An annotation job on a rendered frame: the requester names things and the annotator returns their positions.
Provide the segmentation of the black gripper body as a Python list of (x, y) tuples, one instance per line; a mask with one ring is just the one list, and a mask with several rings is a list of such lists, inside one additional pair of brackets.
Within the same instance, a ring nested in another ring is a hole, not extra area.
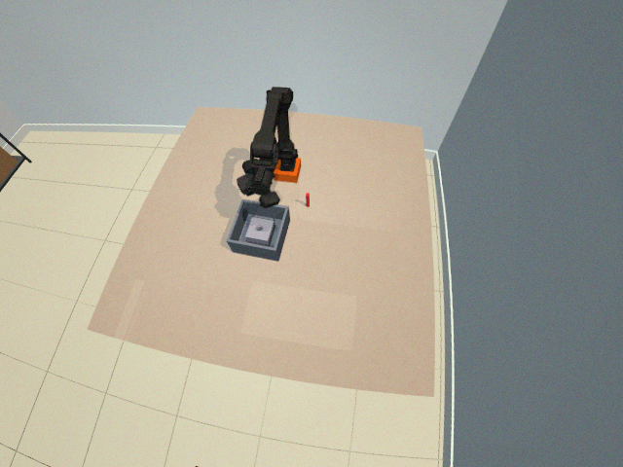
[[(242, 164), (242, 168), (244, 170), (244, 172), (250, 172), (252, 169), (255, 172), (255, 168), (250, 167), (250, 160), (249, 161), (245, 161)], [(262, 203), (262, 207), (263, 208), (267, 208), (273, 205), (277, 205), (280, 201), (276, 191), (271, 191), (269, 190), (269, 192), (266, 195), (261, 195), (260, 196), (260, 201)]]

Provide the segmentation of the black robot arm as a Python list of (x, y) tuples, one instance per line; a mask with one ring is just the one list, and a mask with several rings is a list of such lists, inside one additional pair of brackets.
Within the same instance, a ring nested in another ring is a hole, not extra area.
[[(292, 100), (293, 90), (290, 88), (272, 87), (272, 90), (267, 90), (267, 105), (261, 128), (250, 144), (250, 167), (255, 168), (255, 172), (252, 169), (237, 178), (243, 195), (266, 195), (273, 183), (275, 168), (280, 159), (280, 171), (294, 172), (298, 154), (290, 140), (288, 119)], [(276, 127), (278, 142), (275, 139)], [(254, 158), (259, 160), (255, 161)]]

